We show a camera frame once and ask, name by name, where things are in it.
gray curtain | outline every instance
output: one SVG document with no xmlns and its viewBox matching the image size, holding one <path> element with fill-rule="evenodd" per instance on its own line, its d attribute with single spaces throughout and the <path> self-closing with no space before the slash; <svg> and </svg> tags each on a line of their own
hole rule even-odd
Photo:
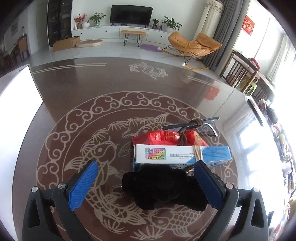
<svg viewBox="0 0 296 241">
<path fill-rule="evenodd" d="M 242 9 L 243 0 L 221 0 L 224 3 L 224 11 L 219 21 L 214 40 L 222 44 L 218 50 L 204 57 L 203 63 L 215 71 L 231 38 Z"/>
</svg>

tv stand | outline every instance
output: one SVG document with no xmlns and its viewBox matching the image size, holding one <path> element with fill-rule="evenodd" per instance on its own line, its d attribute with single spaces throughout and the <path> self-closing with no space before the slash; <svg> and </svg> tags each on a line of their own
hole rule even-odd
<svg viewBox="0 0 296 241">
<path fill-rule="evenodd" d="M 141 38 L 137 39 L 137 34 L 130 34 L 128 39 L 125 36 L 125 33 L 121 31 L 136 31 L 144 32 L 146 35 L 141 35 Z M 160 31 L 157 29 L 145 28 L 145 25 L 142 27 L 132 27 L 132 26 L 120 26 L 113 24 L 113 26 L 96 26 L 89 28 L 82 28 L 77 30 L 72 30 L 72 36 L 79 36 L 80 41 L 91 40 L 91 39 L 102 39 L 104 42 L 130 42 L 130 43 L 143 43 L 156 45 L 160 47 L 166 47 L 170 45 L 168 41 L 170 33 Z"/>
</svg>

wooden bench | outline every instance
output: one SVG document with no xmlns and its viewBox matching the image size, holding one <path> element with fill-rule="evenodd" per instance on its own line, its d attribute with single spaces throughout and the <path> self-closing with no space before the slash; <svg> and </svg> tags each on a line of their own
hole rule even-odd
<svg viewBox="0 0 296 241">
<path fill-rule="evenodd" d="M 130 34 L 136 34 L 137 35 L 137 43 L 138 43 L 138 47 L 139 47 L 139 44 L 140 44 L 140 36 L 143 35 L 145 36 L 146 33 L 145 32 L 142 32 L 142 31 L 130 31 L 130 30 L 122 30 L 121 31 L 122 34 L 125 34 L 124 36 L 124 46 L 126 45 L 126 42 L 128 40 L 128 36 Z"/>
</svg>

round cushion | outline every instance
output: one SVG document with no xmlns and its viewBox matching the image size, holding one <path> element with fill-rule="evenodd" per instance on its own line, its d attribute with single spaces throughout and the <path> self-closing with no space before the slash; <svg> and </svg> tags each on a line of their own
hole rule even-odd
<svg viewBox="0 0 296 241">
<path fill-rule="evenodd" d="M 101 40 L 101 39 L 85 40 L 85 41 L 81 41 L 81 42 L 77 43 L 76 48 L 98 46 L 101 44 L 103 44 L 103 40 Z"/>
</svg>

television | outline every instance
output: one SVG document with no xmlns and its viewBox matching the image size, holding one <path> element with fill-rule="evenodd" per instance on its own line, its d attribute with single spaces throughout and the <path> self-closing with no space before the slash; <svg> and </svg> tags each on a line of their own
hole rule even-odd
<svg viewBox="0 0 296 241">
<path fill-rule="evenodd" d="M 112 5 L 110 23 L 149 25 L 153 7 Z"/>
</svg>

